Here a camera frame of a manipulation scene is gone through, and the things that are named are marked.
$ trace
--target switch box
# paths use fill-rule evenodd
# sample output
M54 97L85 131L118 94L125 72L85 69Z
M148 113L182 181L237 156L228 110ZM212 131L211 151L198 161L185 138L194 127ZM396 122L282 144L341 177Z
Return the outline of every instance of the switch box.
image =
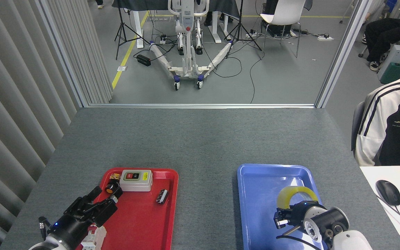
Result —
M149 192L152 187L152 171L127 169L121 173L119 186L124 192Z

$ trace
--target blue tray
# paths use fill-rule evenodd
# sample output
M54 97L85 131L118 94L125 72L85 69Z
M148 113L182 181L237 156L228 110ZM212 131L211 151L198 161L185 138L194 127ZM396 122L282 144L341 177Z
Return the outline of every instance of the blue tray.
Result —
M276 239L292 228L286 225L277 229L274 213L277 196L286 186L306 186L313 190L320 200L311 172L303 166L243 164L237 171L239 183L240 214L242 217L243 247L245 250L312 250L313 248L291 240ZM303 200L294 195L290 204ZM291 236L314 243L307 234L295 231ZM323 248L321 243L316 247Z

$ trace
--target patient lift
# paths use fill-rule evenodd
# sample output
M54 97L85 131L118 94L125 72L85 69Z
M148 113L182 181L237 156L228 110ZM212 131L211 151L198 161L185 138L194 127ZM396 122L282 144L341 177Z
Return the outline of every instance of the patient lift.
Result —
M209 11L209 0L168 0L168 10L176 17L176 32L179 53L183 55L182 67L173 67L158 46L150 41L150 50L174 79L174 88L179 90L180 77L197 78L197 88L201 89L203 79L225 58L232 41L227 43L208 66L199 67L195 55L203 54L201 16ZM192 41L192 30L195 31L195 47Z

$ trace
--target light stand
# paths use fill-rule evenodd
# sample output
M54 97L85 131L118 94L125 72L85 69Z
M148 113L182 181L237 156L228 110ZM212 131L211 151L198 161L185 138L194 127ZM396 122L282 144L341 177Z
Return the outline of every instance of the light stand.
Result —
M262 48L256 43L256 40L254 40L254 38L252 37L252 35L248 32L248 30L246 30L245 26L243 26L242 24L242 11L243 11L243 0L240 1L240 17L239 17L239 22L237 23L237 25L229 32L229 34L225 37L225 40L227 39L228 36L231 35L231 33L235 30L235 34L234 34L234 40L232 41L232 44L235 44L238 41L252 41L254 42L254 44L260 49L262 50ZM240 39L240 29L243 28L243 30L246 31L246 34L248 35L248 37L250 39Z
M143 39L143 41L145 41L147 44L150 44L141 35L139 35L135 30L133 30L131 27L127 26L127 24L125 24L123 22L123 16L121 15L120 0L117 0L117 5L118 5L117 7L118 7L119 19L120 19L121 23L119 25L117 35L115 36L115 39L114 39L114 41L116 41L116 39L118 38L117 54L115 56L115 60L117 60L117 58L118 58L119 47L122 46L123 44L127 43L127 42L138 40L138 39ZM124 30L124 27L127 27L129 30L132 30L132 32L135 33L135 35L137 35L137 37L133 38L133 39L130 39L130 40L127 40L126 32Z

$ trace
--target green bin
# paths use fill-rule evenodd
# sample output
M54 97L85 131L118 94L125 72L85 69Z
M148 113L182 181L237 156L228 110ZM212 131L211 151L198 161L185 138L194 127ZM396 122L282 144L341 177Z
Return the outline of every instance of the green bin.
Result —
M400 63L390 63L381 77L382 84L389 84L400 79Z

